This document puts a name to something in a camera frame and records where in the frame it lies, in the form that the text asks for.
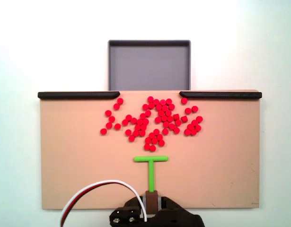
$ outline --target white cable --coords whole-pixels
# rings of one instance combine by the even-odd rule
[[[129,188],[130,190],[132,190],[132,192],[136,195],[138,201],[139,201],[139,204],[141,205],[141,208],[142,208],[142,211],[143,211],[143,216],[144,216],[144,221],[146,222],[147,221],[147,215],[146,215],[146,211],[145,211],[145,207],[143,205],[143,202],[141,201],[141,198],[140,196],[138,195],[138,193],[136,192],[136,190],[131,187],[130,185],[128,185],[127,183],[123,182],[123,181],[119,181],[119,180],[106,180],[106,181],[99,181],[99,182],[96,182],[96,183],[92,183],[88,186],[86,186],[85,188],[82,188],[80,191],[78,191],[69,201],[68,203],[65,205],[65,207],[63,208],[62,212],[61,212],[61,217],[60,217],[60,226],[62,227],[62,217],[65,213],[65,211],[67,210],[67,208],[69,207],[69,205],[73,202],[73,200],[80,194],[82,193],[83,191],[91,188],[91,187],[94,187],[98,184],[105,184],[105,183],[118,183],[118,184],[122,184],[124,186],[126,186],[127,188]]]

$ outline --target wooden board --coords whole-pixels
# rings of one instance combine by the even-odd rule
[[[113,111],[116,122],[127,114],[139,117],[147,97],[171,98],[173,113],[185,115],[196,105],[189,123],[202,116],[202,130],[185,136],[187,123],[175,135],[165,136],[165,146],[156,152],[143,149],[144,138],[131,143],[126,129],[99,131],[108,122],[105,110],[111,100],[41,100],[42,207],[62,209],[66,202],[88,184],[108,179],[125,181],[139,194],[148,190],[147,163],[134,163],[135,156],[169,157],[155,163],[155,189],[184,208],[255,208],[259,206],[259,100],[197,100],[182,105],[179,91],[124,91],[124,104]],[[157,125],[152,111],[148,133]],[[120,185],[107,185],[84,196],[75,209],[114,209],[133,194]]]

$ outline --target red game piece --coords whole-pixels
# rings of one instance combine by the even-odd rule
[[[176,124],[176,126],[180,126],[182,124],[182,122],[180,120],[176,120],[175,124]]]
[[[115,104],[114,104],[114,109],[115,109],[115,110],[119,110],[119,108],[120,108],[120,105],[119,105],[118,103],[115,103]]]
[[[111,122],[106,123],[106,128],[107,129],[111,129],[113,126],[113,124]]]
[[[128,129],[128,130],[125,131],[125,134],[126,134],[127,136],[130,136],[131,133],[132,133],[132,131],[131,131],[130,129]]]
[[[146,143],[146,144],[144,145],[144,149],[145,149],[145,150],[149,150],[149,149],[150,149],[150,145],[149,145],[148,143]]]
[[[128,140],[129,140],[130,142],[133,142],[133,141],[135,140],[135,137],[134,137],[133,135],[130,135],[130,136],[128,137]]]
[[[200,123],[201,121],[203,121],[203,118],[201,116],[197,116],[196,120]]]
[[[114,116],[110,116],[110,117],[108,118],[108,121],[109,121],[109,122],[114,122],[114,121],[115,121],[115,117],[114,117]]]
[[[101,129],[100,133],[101,133],[101,135],[105,135],[107,133],[107,130],[106,129]]]
[[[117,103],[118,103],[119,105],[123,104],[123,98],[118,98],[118,99],[117,99]]]
[[[185,113],[186,113],[186,114],[190,114],[191,112],[192,112],[192,109],[191,109],[191,108],[186,108],[186,109],[185,109]]]
[[[181,102],[182,102],[182,104],[186,104],[187,103],[187,98],[182,98]]]
[[[112,115],[112,111],[107,110],[107,111],[106,111],[106,116],[109,117],[110,115]]]
[[[159,123],[161,122],[161,117],[156,117],[156,118],[155,118],[155,122],[156,122],[157,124],[159,124]]]
[[[142,109],[143,110],[147,110],[149,108],[149,105],[147,105],[147,104],[144,104],[143,106],[142,106]]]
[[[178,127],[175,127],[175,128],[174,128],[174,133],[175,133],[175,134],[178,134],[179,132],[180,132],[180,129],[179,129]]]
[[[183,117],[181,117],[181,120],[182,120],[183,123],[185,123],[185,122],[188,121],[188,118],[187,118],[187,116],[183,116]]]
[[[150,146],[150,151],[151,151],[151,152],[154,152],[155,150],[156,150],[156,146],[155,146],[155,145],[151,145],[151,146]]]
[[[190,131],[189,129],[185,129],[185,130],[184,130],[184,134],[185,134],[186,136],[189,136],[189,135],[191,134],[191,131]]]
[[[167,135],[168,134],[168,129],[163,129],[162,133],[163,133],[163,135]]]

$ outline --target black plastic edge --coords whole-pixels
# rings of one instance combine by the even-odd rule
[[[114,99],[119,91],[38,92],[40,99]]]
[[[180,91],[183,98],[196,99],[260,99],[261,92]]]

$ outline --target red token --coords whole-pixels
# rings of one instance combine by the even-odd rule
[[[149,96],[149,97],[147,98],[147,101],[148,101],[149,103],[151,103],[152,101],[154,101],[153,96]]]
[[[118,98],[118,99],[117,99],[117,103],[118,103],[119,105],[123,104],[123,98]]]
[[[203,121],[203,118],[202,118],[201,116],[197,116],[197,117],[196,117],[196,120],[197,120],[198,122],[201,122],[201,121]]]
[[[139,125],[143,124],[143,119],[138,119],[137,124],[139,124]]]
[[[180,126],[182,124],[182,122],[180,120],[176,120],[175,124],[176,124],[176,126]]]
[[[127,136],[130,136],[130,135],[132,134],[132,131],[131,131],[130,129],[128,129],[128,130],[125,131],[125,134],[126,134]]]
[[[151,111],[150,110],[145,111],[145,115],[146,115],[146,117],[150,117],[151,116]]]
[[[201,130],[201,126],[200,125],[196,125],[195,129],[196,129],[196,131],[200,131]]]
[[[128,121],[127,121],[126,119],[124,119],[124,120],[122,121],[122,125],[124,125],[124,126],[128,125]]]
[[[114,116],[110,116],[110,117],[108,118],[108,121],[109,121],[109,122],[114,122],[114,121],[115,121],[115,117],[114,117]]]
[[[129,114],[129,115],[127,115],[127,116],[125,117],[125,119],[126,119],[127,121],[131,121],[132,116]]]
[[[134,137],[133,135],[130,135],[130,136],[128,137],[128,140],[129,140],[130,142],[133,142],[133,141],[135,140],[135,137]]]
[[[187,103],[187,98],[182,98],[181,102],[182,102],[182,104],[186,104]]]
[[[173,123],[169,124],[169,129],[174,130],[175,127],[176,126]]]
[[[147,104],[144,104],[143,106],[142,106],[142,109],[143,110],[147,110],[149,108],[149,105],[147,105]]]
[[[198,125],[198,121],[197,121],[197,120],[192,120],[192,125],[193,125],[193,126]]]
[[[151,138],[150,137],[146,137],[145,138],[145,143],[151,143]]]
[[[110,115],[112,115],[112,111],[107,110],[107,111],[106,111],[106,116],[109,117]]]
[[[113,124],[111,122],[106,123],[106,128],[107,129],[111,129],[113,126]]]
[[[165,145],[164,140],[160,140],[160,141],[159,141],[159,146],[162,147],[162,146],[164,146],[164,145]]]
[[[141,114],[140,114],[140,118],[141,118],[141,119],[145,119],[145,118],[146,118],[146,114],[145,114],[145,113],[141,113]]]
[[[191,134],[191,131],[190,131],[189,129],[185,129],[185,130],[184,130],[184,134],[185,134],[186,136],[189,136],[189,135]]]
[[[168,106],[168,108],[169,108],[170,110],[174,110],[175,105],[174,105],[174,104],[171,104],[171,105]]]
[[[144,145],[144,149],[145,149],[145,150],[149,150],[149,149],[150,149],[150,145],[149,145],[148,143],[146,143],[146,144]]]
[[[180,132],[180,129],[179,129],[178,127],[175,127],[175,128],[174,128],[174,133],[175,133],[175,134],[178,134],[179,132]]]
[[[196,105],[194,105],[193,107],[192,107],[192,111],[194,112],[194,113],[196,113],[197,111],[198,111],[198,107],[196,106]]]
[[[155,118],[155,122],[156,122],[157,124],[159,124],[159,123],[161,122],[161,117],[156,117],[156,118]]]
[[[186,113],[186,114],[190,114],[191,112],[192,112],[192,109],[191,109],[191,108],[186,108],[186,109],[185,109],[185,113]]]
[[[162,133],[163,133],[163,135],[167,135],[168,134],[168,129],[163,129]]]
[[[143,124],[144,125],[148,125],[150,123],[150,121],[147,119],[147,118],[145,118],[144,120],[143,120]]]
[[[101,135],[105,135],[107,133],[107,130],[106,129],[101,129],[100,133],[101,133]]]
[[[181,117],[181,120],[182,120],[183,123],[185,123],[185,122],[188,121],[188,118],[187,118],[187,116],[183,116],[183,117]]]
[[[115,104],[114,104],[114,109],[115,109],[115,110],[119,110],[119,108],[120,108],[120,105],[119,105],[118,103],[115,103]]]
[[[119,130],[119,129],[121,129],[121,124],[117,123],[117,124],[115,124],[114,127],[115,127],[116,130]]]
[[[155,145],[151,145],[151,147],[150,147],[150,151],[151,152],[154,152],[156,150],[156,146]]]
[[[154,130],[154,134],[155,134],[155,135],[159,135],[159,134],[160,134],[159,129],[155,129],[155,130]]]
[[[137,123],[137,118],[133,117],[133,118],[131,119],[131,123],[132,123],[132,124],[136,124],[136,123]]]
[[[168,128],[169,127],[169,122],[163,122],[163,127]]]
[[[145,130],[140,130],[139,131],[139,135],[142,136],[142,137],[145,136]]]
[[[159,104],[159,100],[158,100],[158,99],[155,99],[155,100],[153,101],[153,103],[154,103],[155,105],[158,105],[158,104]]]

